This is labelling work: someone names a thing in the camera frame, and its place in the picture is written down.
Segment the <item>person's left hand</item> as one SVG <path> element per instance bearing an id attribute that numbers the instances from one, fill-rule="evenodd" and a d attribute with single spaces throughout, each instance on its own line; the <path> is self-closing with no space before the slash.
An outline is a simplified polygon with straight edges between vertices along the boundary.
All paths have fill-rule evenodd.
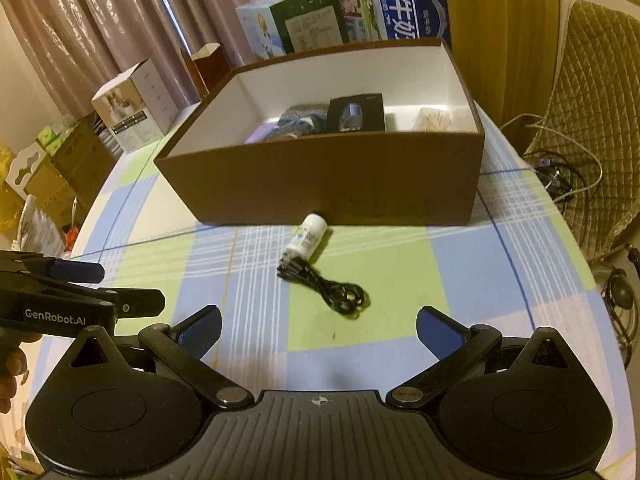
<path id="1" fill-rule="evenodd" d="M 40 333 L 25 333 L 10 328 L 1 329 L 1 413 L 9 413 L 17 392 L 17 377 L 27 370 L 27 358 L 21 344 L 38 341 Z"/>

